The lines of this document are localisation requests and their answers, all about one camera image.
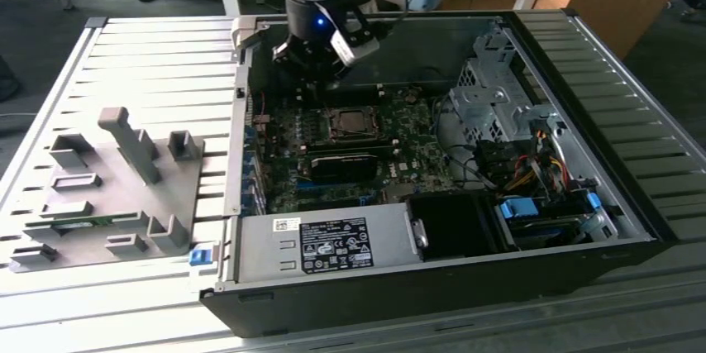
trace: motherboard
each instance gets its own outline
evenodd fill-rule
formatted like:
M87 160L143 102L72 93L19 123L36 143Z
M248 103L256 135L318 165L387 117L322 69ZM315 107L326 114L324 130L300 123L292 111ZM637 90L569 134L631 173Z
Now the motherboard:
M454 189L432 133L435 98L420 88L378 88L372 105L284 104L255 116L267 212L398 203Z

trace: blue drive latch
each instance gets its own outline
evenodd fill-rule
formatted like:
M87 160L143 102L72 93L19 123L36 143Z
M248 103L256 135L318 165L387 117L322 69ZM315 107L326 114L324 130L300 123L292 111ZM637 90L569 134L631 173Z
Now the blue drive latch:
M538 206L531 198L509 198L499 205L499 210L506 219L539 215Z

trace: green circuit board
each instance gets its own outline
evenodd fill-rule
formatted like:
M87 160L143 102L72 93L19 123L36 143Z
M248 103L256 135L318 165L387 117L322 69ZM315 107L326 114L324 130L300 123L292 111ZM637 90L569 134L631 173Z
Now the green circuit board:
M431 101L411 97L404 89L388 89L384 96L378 106L367 108L375 114L379 134L398 140L398 153L379 162L375 178L366 182L312 183L306 174L311 156L298 154L304 139L296 134L296 128L307 117L326 120L322 114L330 110L283 109L278 112L276 134L267 141L276 147L276 154L264 157L268 213L398 203L408 194L455 188L442 148L430 131ZM322 137L327 134L327 125L315 124L310 130Z

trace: blue connector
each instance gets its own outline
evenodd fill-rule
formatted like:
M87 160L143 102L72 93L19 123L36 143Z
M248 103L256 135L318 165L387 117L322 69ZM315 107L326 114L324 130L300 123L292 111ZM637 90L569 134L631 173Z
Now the blue connector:
M603 204L601 203L601 198L598 197L598 194L589 193L586 198L589 199L589 203L591 203L591 207L594 209L601 208Z

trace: gray fixture plate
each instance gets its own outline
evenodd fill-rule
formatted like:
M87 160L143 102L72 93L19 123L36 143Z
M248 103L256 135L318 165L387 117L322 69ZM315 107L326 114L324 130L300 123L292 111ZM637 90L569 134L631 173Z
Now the gray fixture plate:
M203 151L203 139L195 138L196 145ZM172 160L167 147L168 140L155 140L158 157L154 164L159 169L163 179L154 185L146 185L135 170L124 160L115 144L95 145L95 152L81 154L81 159L88 165L89 172L96 173L103 179L98 187L56 192L51 187L47 201L52 203L72 203L88 201L92 206L92 216L122 214L143 211L156 217L167 227L172 214L182 222L191 235L194 225L194 208L199 188L202 159L179 161ZM51 181L60 175L69 173L55 166ZM136 233L147 244L147 250L138 254L115 256L106 248L107 237ZM52 262L24 266L12 262L9 268L15 272L59 269L69 266L95 265L122 260L142 260L164 256L184 254L188 244L176 249L160 250L155 242L147 237L144 227L118 228L115 225L104 227L81 227L72 229L63 236L41 238L41 243L59 251Z

